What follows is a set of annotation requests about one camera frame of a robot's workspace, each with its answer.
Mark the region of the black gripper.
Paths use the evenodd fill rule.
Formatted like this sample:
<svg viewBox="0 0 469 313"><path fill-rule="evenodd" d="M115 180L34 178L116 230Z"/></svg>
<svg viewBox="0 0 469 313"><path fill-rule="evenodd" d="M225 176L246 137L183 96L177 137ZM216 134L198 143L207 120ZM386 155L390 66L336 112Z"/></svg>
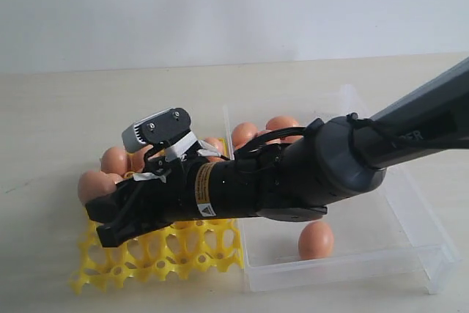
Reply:
<svg viewBox="0 0 469 313"><path fill-rule="evenodd" d="M174 162L161 180L117 183L117 189L85 204L87 215L100 224L97 235L103 248L162 229L176 221L202 219L195 197L195 178L205 158Z"/></svg>

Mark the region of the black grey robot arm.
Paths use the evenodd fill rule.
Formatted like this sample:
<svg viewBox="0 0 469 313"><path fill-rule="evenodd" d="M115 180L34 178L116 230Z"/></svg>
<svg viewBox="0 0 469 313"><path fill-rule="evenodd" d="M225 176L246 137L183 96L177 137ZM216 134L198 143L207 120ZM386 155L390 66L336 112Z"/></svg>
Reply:
<svg viewBox="0 0 469 313"><path fill-rule="evenodd" d="M313 221L329 204L375 190L390 166L468 148L468 62L369 119L351 113L275 130L233 158L197 139L183 108L135 122L122 140L128 152L147 148L142 172L85 203L105 248L177 221Z"/></svg>

